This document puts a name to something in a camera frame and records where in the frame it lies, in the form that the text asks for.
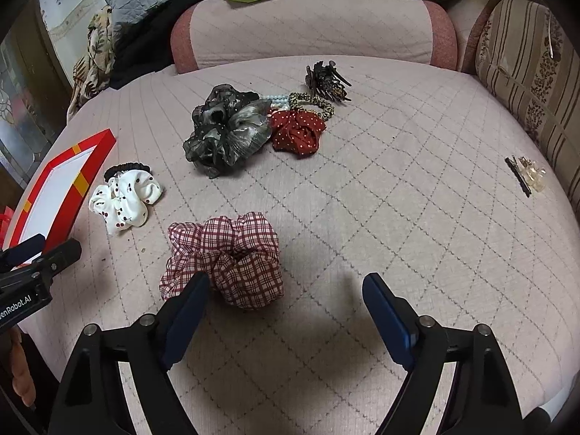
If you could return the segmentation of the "white cherry print scrunchie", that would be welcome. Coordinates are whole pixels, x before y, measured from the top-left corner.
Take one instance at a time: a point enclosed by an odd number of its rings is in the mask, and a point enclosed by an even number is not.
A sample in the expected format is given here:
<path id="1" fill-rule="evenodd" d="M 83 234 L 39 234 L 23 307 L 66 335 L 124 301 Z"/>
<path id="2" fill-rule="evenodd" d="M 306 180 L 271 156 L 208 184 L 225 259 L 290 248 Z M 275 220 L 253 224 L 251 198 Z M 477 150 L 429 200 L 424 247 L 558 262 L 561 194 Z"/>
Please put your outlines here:
<path id="1" fill-rule="evenodd" d="M 148 221 L 148 208 L 162 197 L 163 187 L 148 169 L 137 168 L 115 173 L 95 188 L 88 210 L 105 223 L 110 236 Z"/>

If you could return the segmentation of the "red plaid scrunchie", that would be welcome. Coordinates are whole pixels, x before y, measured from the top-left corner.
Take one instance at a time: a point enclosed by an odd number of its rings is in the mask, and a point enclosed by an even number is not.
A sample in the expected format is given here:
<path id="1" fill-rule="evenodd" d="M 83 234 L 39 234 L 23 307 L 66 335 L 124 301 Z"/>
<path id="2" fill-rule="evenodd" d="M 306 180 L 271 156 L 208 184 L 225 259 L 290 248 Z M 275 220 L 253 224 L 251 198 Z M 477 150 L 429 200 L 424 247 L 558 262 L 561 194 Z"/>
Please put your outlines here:
<path id="1" fill-rule="evenodd" d="M 203 223 L 175 222 L 168 228 L 171 256 L 159 290 L 170 299 L 198 272 L 227 305 L 258 310 L 284 295 L 280 249 L 274 228 L 261 212 Z"/>

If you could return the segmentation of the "grey organza scrunchie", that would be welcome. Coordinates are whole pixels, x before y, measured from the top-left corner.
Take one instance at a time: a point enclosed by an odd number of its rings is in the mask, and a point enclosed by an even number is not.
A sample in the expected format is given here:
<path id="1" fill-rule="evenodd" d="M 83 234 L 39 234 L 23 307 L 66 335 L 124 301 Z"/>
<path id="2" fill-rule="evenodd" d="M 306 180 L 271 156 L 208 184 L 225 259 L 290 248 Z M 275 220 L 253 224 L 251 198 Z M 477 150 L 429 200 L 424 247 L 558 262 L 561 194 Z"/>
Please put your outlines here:
<path id="1" fill-rule="evenodd" d="M 192 112 L 193 133 L 184 141 L 186 159 L 210 178 L 229 175 L 266 144 L 272 134 L 271 101 L 228 83 L 213 87 Z"/>

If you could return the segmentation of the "red polka dot scrunchie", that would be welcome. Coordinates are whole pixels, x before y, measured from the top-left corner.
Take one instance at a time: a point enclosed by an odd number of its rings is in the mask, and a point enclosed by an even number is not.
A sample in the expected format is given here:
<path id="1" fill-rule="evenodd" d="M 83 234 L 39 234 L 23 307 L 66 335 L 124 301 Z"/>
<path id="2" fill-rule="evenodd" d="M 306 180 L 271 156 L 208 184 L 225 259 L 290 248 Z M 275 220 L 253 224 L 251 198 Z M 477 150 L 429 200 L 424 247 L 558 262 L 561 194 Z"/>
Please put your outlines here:
<path id="1" fill-rule="evenodd" d="M 301 110 L 278 110 L 269 114 L 272 147 L 298 157 L 307 157 L 319 150 L 319 138 L 326 122 L 316 113 Z"/>

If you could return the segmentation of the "dark claw hair clip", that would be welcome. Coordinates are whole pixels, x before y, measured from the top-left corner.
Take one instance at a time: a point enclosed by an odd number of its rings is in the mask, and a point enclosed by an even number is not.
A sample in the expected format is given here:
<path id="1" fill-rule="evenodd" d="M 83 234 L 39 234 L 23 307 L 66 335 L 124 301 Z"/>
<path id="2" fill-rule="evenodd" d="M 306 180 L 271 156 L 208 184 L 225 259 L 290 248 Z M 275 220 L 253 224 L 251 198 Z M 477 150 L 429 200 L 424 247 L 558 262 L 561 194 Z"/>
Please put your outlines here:
<path id="1" fill-rule="evenodd" d="M 327 64 L 319 61 L 312 67 L 308 66 L 305 83 L 310 93 L 325 100 L 336 103 L 350 100 L 346 87 L 350 87 L 351 83 L 338 73 L 332 60 Z"/>

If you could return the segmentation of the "red gift bag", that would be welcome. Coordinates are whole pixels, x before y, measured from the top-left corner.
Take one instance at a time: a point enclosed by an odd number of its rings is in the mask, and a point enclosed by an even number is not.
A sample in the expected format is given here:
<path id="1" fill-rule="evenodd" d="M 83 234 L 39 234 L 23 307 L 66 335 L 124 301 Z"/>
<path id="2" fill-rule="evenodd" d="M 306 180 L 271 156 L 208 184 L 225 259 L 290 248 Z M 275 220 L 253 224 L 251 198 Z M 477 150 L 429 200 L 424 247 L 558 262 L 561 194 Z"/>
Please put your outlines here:
<path id="1" fill-rule="evenodd" d="M 4 244 L 13 214 L 14 210 L 9 206 L 5 206 L 0 213 L 0 245 Z"/>

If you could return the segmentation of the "red white tray box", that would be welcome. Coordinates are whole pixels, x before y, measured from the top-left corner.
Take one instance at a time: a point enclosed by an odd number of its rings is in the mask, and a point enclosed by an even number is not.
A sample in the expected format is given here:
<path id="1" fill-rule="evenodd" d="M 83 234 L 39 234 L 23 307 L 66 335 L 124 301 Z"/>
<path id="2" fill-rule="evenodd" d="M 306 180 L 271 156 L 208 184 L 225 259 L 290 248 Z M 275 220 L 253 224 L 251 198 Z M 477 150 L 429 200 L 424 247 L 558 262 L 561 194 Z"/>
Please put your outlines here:
<path id="1" fill-rule="evenodd" d="M 92 182 L 116 144 L 109 129 L 83 138 L 67 127 L 26 186 L 3 247 L 41 234 L 48 252 L 69 237 Z"/>

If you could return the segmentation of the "wooden glass door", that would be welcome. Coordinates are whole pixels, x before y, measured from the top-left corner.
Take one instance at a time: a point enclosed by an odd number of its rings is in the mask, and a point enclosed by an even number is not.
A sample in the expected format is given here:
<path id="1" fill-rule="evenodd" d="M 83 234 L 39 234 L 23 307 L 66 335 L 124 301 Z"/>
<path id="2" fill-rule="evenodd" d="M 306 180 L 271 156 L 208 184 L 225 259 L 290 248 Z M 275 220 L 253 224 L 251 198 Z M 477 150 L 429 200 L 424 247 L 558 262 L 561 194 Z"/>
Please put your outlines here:
<path id="1" fill-rule="evenodd" d="M 72 90 L 29 0 L 1 40 L 1 205 L 14 209 L 66 126 Z"/>

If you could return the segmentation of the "brown patterned scarf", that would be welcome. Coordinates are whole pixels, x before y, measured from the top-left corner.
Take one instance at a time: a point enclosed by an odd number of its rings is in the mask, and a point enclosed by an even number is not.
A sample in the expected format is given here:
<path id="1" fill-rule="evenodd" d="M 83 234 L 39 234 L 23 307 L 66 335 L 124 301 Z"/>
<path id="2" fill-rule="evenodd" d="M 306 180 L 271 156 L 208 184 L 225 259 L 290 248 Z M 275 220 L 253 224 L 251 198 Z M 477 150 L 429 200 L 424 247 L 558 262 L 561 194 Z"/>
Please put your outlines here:
<path id="1" fill-rule="evenodd" d="M 87 26 L 87 51 L 73 67 L 73 92 L 67 122 L 80 108 L 109 86 L 114 64 L 112 8 L 105 5 Z"/>

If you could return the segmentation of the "black hair pin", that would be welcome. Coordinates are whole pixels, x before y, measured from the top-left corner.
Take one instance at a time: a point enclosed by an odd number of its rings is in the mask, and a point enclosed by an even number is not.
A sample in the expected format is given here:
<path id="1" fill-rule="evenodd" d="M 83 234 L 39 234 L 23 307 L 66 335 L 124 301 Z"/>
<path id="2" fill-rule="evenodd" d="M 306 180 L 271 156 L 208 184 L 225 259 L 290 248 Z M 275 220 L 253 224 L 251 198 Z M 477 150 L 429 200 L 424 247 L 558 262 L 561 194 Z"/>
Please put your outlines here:
<path id="1" fill-rule="evenodd" d="M 508 166 L 510 171 L 513 173 L 513 175 L 517 179 L 523 193 L 527 196 L 527 198 L 530 198 L 530 196 L 532 194 L 531 189 L 528 186 L 528 184 L 526 183 L 522 174 L 520 173 L 515 161 L 512 158 L 506 157 L 506 158 L 504 158 L 504 162 L 506 163 L 506 165 Z"/>

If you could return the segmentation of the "black clothing pile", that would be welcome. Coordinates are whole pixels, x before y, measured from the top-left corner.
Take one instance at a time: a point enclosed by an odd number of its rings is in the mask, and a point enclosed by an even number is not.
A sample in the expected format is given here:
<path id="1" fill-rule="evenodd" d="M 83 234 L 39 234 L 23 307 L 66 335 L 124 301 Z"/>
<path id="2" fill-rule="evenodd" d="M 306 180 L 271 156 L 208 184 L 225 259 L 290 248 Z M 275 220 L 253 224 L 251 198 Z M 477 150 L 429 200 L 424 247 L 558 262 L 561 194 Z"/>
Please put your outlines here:
<path id="1" fill-rule="evenodd" d="M 170 36 L 182 14 L 203 0 L 167 0 L 132 25 L 115 45 L 109 87 L 118 90 L 132 80 L 173 63 Z"/>

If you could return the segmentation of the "clear small hair clip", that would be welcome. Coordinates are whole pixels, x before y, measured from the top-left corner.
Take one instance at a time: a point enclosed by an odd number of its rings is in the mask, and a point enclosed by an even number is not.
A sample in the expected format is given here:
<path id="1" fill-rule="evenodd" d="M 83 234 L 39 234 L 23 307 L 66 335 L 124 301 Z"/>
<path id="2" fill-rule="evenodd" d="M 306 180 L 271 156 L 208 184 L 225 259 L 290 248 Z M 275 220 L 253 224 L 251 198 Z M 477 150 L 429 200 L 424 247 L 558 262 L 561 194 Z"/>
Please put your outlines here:
<path id="1" fill-rule="evenodd" d="M 524 156 L 517 157 L 516 163 L 526 185 L 532 191 L 544 191 L 544 175 L 546 174 L 546 170 L 541 168 L 536 161 Z"/>

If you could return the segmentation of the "striped floral cushion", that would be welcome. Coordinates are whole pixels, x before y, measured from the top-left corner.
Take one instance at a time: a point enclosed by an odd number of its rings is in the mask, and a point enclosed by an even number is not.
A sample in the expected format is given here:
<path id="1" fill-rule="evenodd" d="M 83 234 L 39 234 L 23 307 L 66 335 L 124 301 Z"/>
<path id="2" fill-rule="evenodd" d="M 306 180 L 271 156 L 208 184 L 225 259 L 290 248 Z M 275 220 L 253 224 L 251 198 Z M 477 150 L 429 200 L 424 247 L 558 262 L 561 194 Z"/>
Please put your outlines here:
<path id="1" fill-rule="evenodd" d="M 501 0 L 475 60 L 483 85 L 517 119 L 579 212 L 579 55 L 548 7 Z"/>

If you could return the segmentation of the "pink quilted bolster pillow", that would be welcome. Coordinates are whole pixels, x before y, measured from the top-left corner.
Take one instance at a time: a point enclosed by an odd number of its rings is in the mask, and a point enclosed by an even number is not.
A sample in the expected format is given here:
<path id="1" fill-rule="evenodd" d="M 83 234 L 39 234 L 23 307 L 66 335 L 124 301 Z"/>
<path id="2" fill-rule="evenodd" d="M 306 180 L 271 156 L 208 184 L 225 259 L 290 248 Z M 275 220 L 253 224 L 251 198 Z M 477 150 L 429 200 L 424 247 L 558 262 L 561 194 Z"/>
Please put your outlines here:
<path id="1" fill-rule="evenodd" d="M 254 59 L 349 55 L 453 70 L 451 19 L 428 0 L 203 0 L 170 36 L 178 73 Z"/>

